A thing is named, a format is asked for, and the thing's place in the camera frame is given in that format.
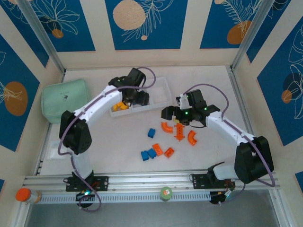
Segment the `orange arch block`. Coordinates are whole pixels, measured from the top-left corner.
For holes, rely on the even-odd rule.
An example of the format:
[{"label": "orange arch block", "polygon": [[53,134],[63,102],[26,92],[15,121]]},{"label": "orange arch block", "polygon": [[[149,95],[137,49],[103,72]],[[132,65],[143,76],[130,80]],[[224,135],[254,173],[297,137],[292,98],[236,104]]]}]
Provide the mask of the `orange arch block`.
[{"label": "orange arch block", "polygon": [[173,127],[168,126],[166,122],[161,122],[161,128],[167,133],[173,133]]},{"label": "orange arch block", "polygon": [[194,138],[194,136],[195,136],[195,132],[194,131],[190,131],[189,132],[189,134],[188,134],[188,136],[187,136],[187,139],[188,139],[188,142],[192,145],[192,146],[194,146],[196,143],[197,143],[197,140]]},{"label": "orange arch block", "polygon": [[175,127],[177,128],[177,135],[175,136],[177,138],[177,140],[181,141],[185,138],[185,136],[183,136],[183,128],[185,127],[182,124],[177,124],[175,125]]}]

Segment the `green lid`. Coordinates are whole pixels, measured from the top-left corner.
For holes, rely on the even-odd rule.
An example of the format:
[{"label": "green lid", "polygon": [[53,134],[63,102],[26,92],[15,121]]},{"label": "green lid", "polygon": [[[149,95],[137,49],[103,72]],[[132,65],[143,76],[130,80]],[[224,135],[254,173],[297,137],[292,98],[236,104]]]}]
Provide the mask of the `green lid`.
[{"label": "green lid", "polygon": [[169,187],[163,187],[160,192],[160,198],[163,201],[168,201],[172,197],[172,190]]}]

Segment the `wall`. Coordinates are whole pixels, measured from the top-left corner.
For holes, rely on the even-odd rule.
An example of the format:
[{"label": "wall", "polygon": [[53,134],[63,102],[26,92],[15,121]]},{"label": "wall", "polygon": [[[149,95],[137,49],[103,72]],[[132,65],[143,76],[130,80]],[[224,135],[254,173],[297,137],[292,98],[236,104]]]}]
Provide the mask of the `wall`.
[{"label": "wall", "polygon": [[[31,0],[65,68],[231,64],[262,0]],[[26,36],[29,25],[0,0]]]},{"label": "wall", "polygon": [[302,1],[291,0],[252,62],[246,56],[236,70],[254,132],[269,140],[275,171],[298,226],[303,222],[303,194],[294,174],[303,171],[302,25]]},{"label": "wall", "polygon": [[8,226],[18,207],[15,193],[22,186],[24,176],[33,174],[48,125],[41,113],[41,91],[46,85],[59,82],[61,75],[51,60],[45,66],[42,64],[1,7],[0,21],[0,81],[6,87],[0,89],[0,98],[3,98],[0,103],[0,179],[4,180],[0,193],[0,226]]}]

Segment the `white table surface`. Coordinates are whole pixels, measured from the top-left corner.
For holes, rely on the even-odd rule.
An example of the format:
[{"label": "white table surface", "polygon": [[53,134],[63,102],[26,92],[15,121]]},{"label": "white table surface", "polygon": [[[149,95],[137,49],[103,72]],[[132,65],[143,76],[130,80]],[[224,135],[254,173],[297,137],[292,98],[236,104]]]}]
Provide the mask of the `white table surface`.
[{"label": "white table surface", "polygon": [[[108,68],[95,70],[67,71],[64,81],[83,78],[87,81],[92,97],[98,95],[113,77],[125,76],[131,68]],[[151,67],[158,77],[165,77],[176,105],[175,97],[197,83],[209,83],[219,87],[229,98],[230,107],[225,116],[236,125],[245,129],[244,122],[228,77],[225,66],[194,66],[194,67]],[[143,70],[147,78],[152,78],[149,71]],[[225,108],[224,97],[210,87],[199,87],[208,105],[214,104],[221,110]],[[90,128],[92,145],[89,152],[90,161],[95,173],[126,173],[149,171],[176,171],[190,169],[206,169],[226,158],[235,155],[231,147],[216,132],[209,128],[194,129],[187,126],[184,129],[185,138],[176,140],[174,135],[161,129],[161,109],[132,113],[112,118],[109,112]],[[43,161],[41,175],[71,174],[72,167],[69,156],[62,160],[48,158],[51,142],[59,140],[60,125],[52,125],[47,150]],[[156,129],[153,139],[147,137],[149,128]],[[190,130],[196,132],[198,140],[193,147],[187,140]],[[173,156],[167,159],[164,155],[142,160],[141,151],[152,148],[159,143],[163,151],[169,147],[175,150]]]}]

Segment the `blue block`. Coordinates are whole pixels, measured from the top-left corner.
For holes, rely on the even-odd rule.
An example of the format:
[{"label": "blue block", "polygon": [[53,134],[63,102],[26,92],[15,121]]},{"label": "blue block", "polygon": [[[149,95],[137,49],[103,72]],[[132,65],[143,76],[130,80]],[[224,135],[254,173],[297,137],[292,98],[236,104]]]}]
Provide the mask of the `blue block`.
[{"label": "blue block", "polygon": [[148,153],[147,153],[146,150],[145,151],[141,151],[141,156],[142,156],[143,161],[146,161],[146,160],[149,159],[148,158]]},{"label": "blue block", "polygon": [[155,133],[156,133],[156,130],[155,129],[150,129],[148,131],[148,134],[147,136],[150,137],[150,138],[153,138],[155,136]]},{"label": "blue block", "polygon": [[154,157],[157,156],[157,153],[156,153],[156,151],[155,151],[154,149],[149,149],[149,150],[147,151],[147,153],[148,153],[148,155],[149,155],[151,158],[154,158]]}]

